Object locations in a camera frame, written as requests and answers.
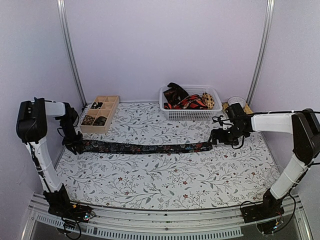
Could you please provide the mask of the dark floral tie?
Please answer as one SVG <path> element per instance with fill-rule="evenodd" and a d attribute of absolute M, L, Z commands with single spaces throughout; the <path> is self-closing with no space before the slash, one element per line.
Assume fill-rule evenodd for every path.
<path fill-rule="evenodd" d="M 184 154 L 207 152 L 212 150 L 209 142 L 168 144 L 168 145 L 139 145 L 131 143 L 105 142 L 99 140 L 83 140 L 78 152 L 124 154 L 124 155 L 148 155 L 148 154 Z"/>

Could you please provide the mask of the white plastic basket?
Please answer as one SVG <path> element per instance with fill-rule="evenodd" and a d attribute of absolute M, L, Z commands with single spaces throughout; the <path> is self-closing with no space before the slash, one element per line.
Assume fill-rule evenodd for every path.
<path fill-rule="evenodd" d="M 167 120 L 170 121 L 189 121 L 189 120 L 211 120 L 212 117 L 219 115 L 222 110 L 222 102 L 216 90 L 208 85 L 181 85 L 181 87 L 189 95 L 202 96 L 203 93 L 207 93 L 212 96 L 214 106 L 212 109 L 165 109 L 164 104 L 167 103 L 164 91 L 169 87 L 162 86 L 159 90 L 159 107 L 164 113 Z"/>

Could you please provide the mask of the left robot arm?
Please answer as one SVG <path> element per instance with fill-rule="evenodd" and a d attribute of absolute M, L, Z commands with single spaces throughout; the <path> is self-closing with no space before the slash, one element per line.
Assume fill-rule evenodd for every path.
<path fill-rule="evenodd" d="M 44 98 L 34 98 L 20 103 L 16 133 L 27 148 L 39 175 L 43 194 L 63 216 L 74 213 L 74 205 L 69 202 L 67 190 L 57 175 L 47 145 L 47 118 L 59 121 L 63 131 L 62 145 L 73 154 L 83 150 L 83 135 L 75 131 L 74 123 L 79 119 L 77 111 L 67 102 L 56 102 Z"/>

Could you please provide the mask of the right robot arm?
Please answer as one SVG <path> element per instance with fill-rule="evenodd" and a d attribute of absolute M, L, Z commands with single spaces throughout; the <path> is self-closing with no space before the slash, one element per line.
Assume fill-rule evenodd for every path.
<path fill-rule="evenodd" d="M 266 200 L 259 206 L 262 218 L 269 218 L 278 210 L 278 203 L 292 188 L 297 186 L 304 174 L 320 154 L 320 113 L 311 108 L 303 110 L 245 113 L 239 103 L 226 108 L 227 129 L 214 129 L 209 143 L 234 144 L 238 138 L 245 139 L 252 133 L 261 133 L 274 157 L 281 157 L 286 150 L 288 160 L 279 160 L 283 169 L 278 179 L 264 194 Z"/>

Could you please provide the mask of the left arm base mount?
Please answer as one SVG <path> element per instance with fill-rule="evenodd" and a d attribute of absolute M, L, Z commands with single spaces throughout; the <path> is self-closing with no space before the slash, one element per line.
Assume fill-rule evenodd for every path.
<path fill-rule="evenodd" d="M 64 185 L 54 192 L 44 191 L 43 195 L 49 204 L 48 213 L 51 215 L 79 223 L 88 222 L 96 216 L 90 206 L 72 203 Z"/>

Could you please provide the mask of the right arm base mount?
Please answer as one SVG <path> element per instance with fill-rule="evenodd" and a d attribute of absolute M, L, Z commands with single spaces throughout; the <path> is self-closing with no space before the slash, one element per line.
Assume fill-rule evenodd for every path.
<path fill-rule="evenodd" d="M 243 202 L 240 205 L 240 212 L 244 222 L 251 223 L 282 215 L 285 212 L 282 207 L 283 199 L 276 199 L 269 188 L 263 195 L 262 203 Z"/>

